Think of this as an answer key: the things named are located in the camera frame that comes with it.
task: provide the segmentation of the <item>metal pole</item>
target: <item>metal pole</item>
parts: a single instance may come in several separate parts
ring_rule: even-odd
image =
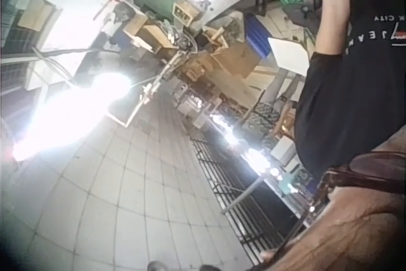
[[[241,193],[241,195],[239,195],[237,198],[234,199],[233,202],[231,202],[228,206],[221,210],[221,214],[225,215],[225,213],[229,212],[232,208],[234,208],[234,206],[243,201],[246,197],[250,196],[250,194],[254,192],[254,190],[269,176],[269,171],[259,176],[245,191],[243,191],[243,193]]]
[[[137,114],[137,112],[139,111],[139,109],[141,108],[141,106],[145,103],[145,101],[147,100],[147,98],[149,98],[151,91],[154,92],[156,90],[158,90],[160,84],[160,80],[166,75],[166,74],[170,74],[173,70],[174,70],[174,65],[177,61],[177,59],[183,55],[183,52],[178,51],[173,57],[172,59],[166,64],[166,66],[163,68],[163,70],[160,72],[160,74],[155,78],[155,80],[152,82],[151,88],[148,92],[145,92],[142,99],[138,102],[138,104],[136,105],[136,107],[134,108],[133,112],[131,113],[131,115],[129,116],[127,123],[125,124],[125,127],[128,127],[131,122],[133,121],[135,115]]]

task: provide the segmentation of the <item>metal railing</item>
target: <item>metal railing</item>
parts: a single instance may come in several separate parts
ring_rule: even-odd
[[[246,188],[247,183],[242,181],[244,178],[235,171],[236,166],[241,165],[223,155],[218,143],[212,141],[207,134],[194,131],[190,139],[213,193],[220,206],[225,208]],[[277,247],[284,238],[284,234],[265,215],[253,196],[235,206],[226,217],[254,264],[260,262],[260,252]]]

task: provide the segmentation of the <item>black t-shirt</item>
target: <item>black t-shirt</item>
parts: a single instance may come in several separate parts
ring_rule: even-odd
[[[342,56],[315,53],[294,128],[304,167],[320,179],[398,131],[406,117],[405,78],[405,15],[359,18]]]

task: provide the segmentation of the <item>white floor tile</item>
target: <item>white floor tile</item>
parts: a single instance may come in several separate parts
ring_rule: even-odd
[[[137,146],[141,151],[145,152],[147,150],[147,138],[148,136],[146,134],[138,128],[135,128],[131,143]]]
[[[145,151],[140,150],[137,146],[133,143],[130,145],[126,167],[131,171],[134,171],[138,174],[144,175],[145,174],[145,158],[146,153]]]
[[[161,161],[161,167],[162,175],[164,177],[164,185],[178,190],[178,179],[176,177],[176,172],[173,166]]]
[[[124,126],[119,126],[116,131],[116,135],[125,139],[127,142],[131,142],[131,139],[133,138],[133,133],[134,133],[134,128],[132,126],[128,126],[125,128]]]
[[[97,127],[101,127],[107,130],[116,131],[119,127],[118,123],[111,120],[109,117],[104,117]]]
[[[228,221],[227,217],[221,214],[221,207],[218,204],[216,199],[208,200],[211,210],[213,211],[213,215],[217,220],[217,223],[220,227],[229,227],[230,222]]]
[[[196,241],[197,248],[199,249],[203,264],[214,266],[220,264],[220,257],[218,256],[216,247],[211,240],[210,233],[207,227],[192,225],[192,232]]]
[[[169,163],[172,164],[173,163],[173,159],[172,159],[172,152],[171,152],[171,148],[170,148],[170,144],[164,144],[162,142],[160,142],[160,148],[159,148],[159,153],[160,153],[160,158]]]
[[[78,141],[70,145],[48,149],[41,152],[40,156],[55,171],[62,173],[63,170],[68,166],[69,162],[73,159],[81,145],[82,141]]]
[[[164,186],[152,180],[145,180],[145,214],[167,220]]]
[[[95,179],[102,158],[100,153],[84,144],[69,163],[63,175],[66,179],[88,192]]]
[[[175,168],[175,171],[176,176],[178,177],[178,185],[180,191],[183,193],[193,195],[192,183],[189,180],[188,174],[183,170],[181,170],[180,168]]]
[[[180,192],[170,187],[164,187],[164,189],[169,221],[188,223]]]
[[[196,198],[190,194],[181,193],[183,204],[185,205],[186,215],[191,225],[204,225],[203,217],[197,206]]]
[[[242,270],[248,270],[253,266],[252,261],[247,255],[237,258],[237,264]]]
[[[26,225],[35,229],[58,178],[58,174],[37,157],[15,184],[10,185],[2,198],[2,204]]]
[[[181,268],[199,268],[202,265],[199,251],[189,225],[171,223],[173,241]]]
[[[204,190],[203,184],[202,184],[201,180],[199,179],[199,177],[194,176],[194,175],[189,175],[189,180],[190,180],[190,183],[193,188],[193,193],[196,195],[196,197],[206,198],[207,193]]]
[[[128,268],[147,268],[148,251],[144,216],[119,209],[115,235],[115,264]]]
[[[159,260],[171,269],[179,269],[169,222],[146,218],[150,261]]]
[[[163,183],[160,160],[154,155],[147,154],[147,159],[145,161],[145,176],[154,182],[160,184]]]
[[[159,150],[160,150],[159,141],[153,138],[152,136],[149,136],[147,140],[147,153],[159,157],[160,156]]]
[[[217,222],[217,219],[210,208],[209,202],[200,197],[196,197],[196,201],[197,205],[199,206],[200,213],[204,219],[204,223],[206,225],[219,226],[219,223]]]
[[[11,213],[1,215],[1,244],[12,258],[20,261],[28,250],[34,231]]]
[[[114,271],[114,267],[75,255],[73,271]]]
[[[242,266],[239,265],[237,260],[230,260],[223,264],[222,271],[236,271],[236,270],[245,270]]]
[[[223,231],[219,227],[208,227],[209,233],[211,236],[211,240],[214,243],[214,246],[217,249],[217,253],[219,254],[222,262],[228,262],[234,259],[234,255],[226,237],[223,234]]]
[[[30,270],[71,271],[73,254],[36,235],[27,254]]]
[[[122,179],[119,205],[135,213],[143,214],[144,208],[144,176],[126,169]]]
[[[108,146],[106,157],[113,160],[121,166],[126,165],[127,155],[129,150],[129,142],[114,136],[110,145]]]
[[[104,155],[113,140],[114,132],[97,126],[86,139],[86,143],[97,152]]]
[[[123,167],[110,159],[104,158],[91,188],[91,193],[112,204],[117,204],[123,174]]]
[[[105,263],[113,263],[117,208],[89,196],[77,237],[76,252]]]
[[[228,242],[228,245],[230,246],[230,249],[233,252],[233,256],[235,258],[247,256],[246,252],[241,246],[241,243],[238,239],[238,237],[235,235],[235,232],[231,227],[228,228],[222,228],[222,231],[224,233],[224,236],[226,237],[226,240]]]
[[[65,179],[59,180],[46,203],[38,233],[73,251],[87,193]]]

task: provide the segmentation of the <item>tiled floor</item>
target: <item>tiled floor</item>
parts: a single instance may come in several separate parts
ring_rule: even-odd
[[[251,265],[165,95],[128,129],[105,119],[84,141],[3,181],[3,237],[36,270]]]

